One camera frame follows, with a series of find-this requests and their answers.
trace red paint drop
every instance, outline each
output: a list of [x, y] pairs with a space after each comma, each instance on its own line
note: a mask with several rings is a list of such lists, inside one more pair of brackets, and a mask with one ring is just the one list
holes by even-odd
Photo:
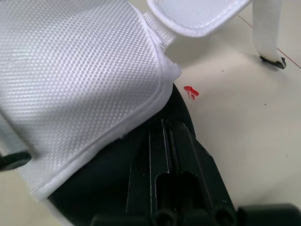
[[184, 86], [184, 90], [188, 93], [189, 99], [195, 100], [199, 93], [194, 90], [191, 86]]

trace white velcro strap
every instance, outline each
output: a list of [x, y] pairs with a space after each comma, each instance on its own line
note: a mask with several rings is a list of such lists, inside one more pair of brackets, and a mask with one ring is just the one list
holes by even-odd
[[253, 38], [263, 60], [285, 68], [286, 64], [277, 52], [281, 3], [281, 0], [253, 0]]
[[[229, 21], [252, 0], [147, 0], [144, 14], [165, 50], [178, 35], [201, 38]], [[277, 53], [281, 0], [253, 0], [254, 42], [264, 61], [284, 68]]]
[[164, 26], [151, 12], [146, 12], [143, 16], [148, 26], [160, 38], [161, 47], [165, 50], [176, 39], [176, 34]]

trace black plastic base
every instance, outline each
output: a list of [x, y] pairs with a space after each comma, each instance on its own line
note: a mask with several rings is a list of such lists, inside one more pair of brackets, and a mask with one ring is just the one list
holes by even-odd
[[188, 109], [174, 85], [165, 107], [122, 139], [101, 150], [77, 171], [49, 200], [75, 226], [90, 226], [98, 213], [125, 213], [133, 158], [149, 127], [160, 119], [183, 122], [195, 136]]

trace white fabric pad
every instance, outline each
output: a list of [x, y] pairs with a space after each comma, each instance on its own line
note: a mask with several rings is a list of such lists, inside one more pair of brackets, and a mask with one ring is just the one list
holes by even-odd
[[0, 1], [0, 112], [36, 199], [168, 101], [180, 70], [143, 23], [125, 0]]

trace textured white fabric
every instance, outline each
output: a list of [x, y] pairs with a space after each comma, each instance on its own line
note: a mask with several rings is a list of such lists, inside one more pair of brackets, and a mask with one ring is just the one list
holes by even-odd
[[0, 1], [0, 112], [31, 149], [19, 171], [37, 200], [158, 112], [179, 75], [125, 0]]
[[0, 157], [27, 150], [28, 146], [0, 113]]
[[166, 49], [177, 35], [209, 35], [252, 1], [255, 47], [262, 57], [284, 66], [277, 52], [281, 0], [147, 0], [150, 12], [144, 16]]

